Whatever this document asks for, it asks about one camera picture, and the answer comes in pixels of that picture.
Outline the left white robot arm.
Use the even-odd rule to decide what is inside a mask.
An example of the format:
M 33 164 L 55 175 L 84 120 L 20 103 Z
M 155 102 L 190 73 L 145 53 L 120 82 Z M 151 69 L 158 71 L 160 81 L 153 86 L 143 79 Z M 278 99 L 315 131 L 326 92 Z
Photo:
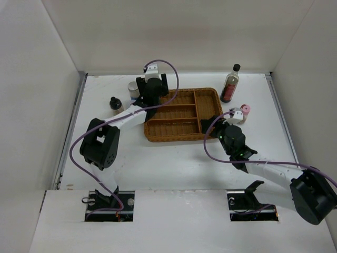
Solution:
M 97 175 L 110 167 L 117 157 L 121 131 L 127 131 L 153 118 L 163 106 L 161 98 L 168 95 L 166 74 L 145 74 L 136 79 L 139 96 L 122 113 L 106 120 L 94 118 L 90 121 L 85 134 L 74 143 L 81 141 L 80 155 L 90 165 L 92 171 L 80 169 L 91 176 L 107 192 L 98 190 L 88 198 L 87 204 L 94 211 L 121 211 L 124 203 L 118 196 L 118 188 L 110 190 Z

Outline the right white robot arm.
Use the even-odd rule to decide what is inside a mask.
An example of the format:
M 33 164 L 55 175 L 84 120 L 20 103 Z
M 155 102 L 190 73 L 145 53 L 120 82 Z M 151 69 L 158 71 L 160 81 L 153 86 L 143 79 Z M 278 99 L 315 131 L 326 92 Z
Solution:
M 262 188 L 256 181 L 245 189 L 244 202 L 249 208 L 271 204 L 293 210 L 312 225 L 318 225 L 336 209 L 336 182 L 319 169 L 294 162 L 270 161 L 245 143 L 240 127 L 229 124 L 222 115 L 201 120 L 202 133 L 221 143 L 227 161 L 236 169 L 277 184 L 281 191 Z

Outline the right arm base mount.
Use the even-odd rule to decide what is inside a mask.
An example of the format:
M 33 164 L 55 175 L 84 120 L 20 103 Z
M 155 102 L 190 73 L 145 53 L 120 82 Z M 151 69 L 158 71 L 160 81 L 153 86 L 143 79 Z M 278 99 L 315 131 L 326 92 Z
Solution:
M 256 180 L 245 189 L 234 189 L 226 192 L 232 222 L 278 221 L 274 205 L 259 203 L 254 195 L 255 190 L 263 184 Z

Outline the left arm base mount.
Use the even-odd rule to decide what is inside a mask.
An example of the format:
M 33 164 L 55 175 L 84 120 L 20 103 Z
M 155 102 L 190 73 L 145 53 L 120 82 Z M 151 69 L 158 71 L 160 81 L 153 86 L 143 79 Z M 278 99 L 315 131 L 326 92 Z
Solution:
M 121 200 L 124 208 L 120 211 L 121 204 L 113 197 L 106 196 L 98 190 L 90 191 L 87 197 L 81 199 L 86 205 L 86 222 L 132 222 L 135 205 L 134 191 L 119 191 L 114 194 Z

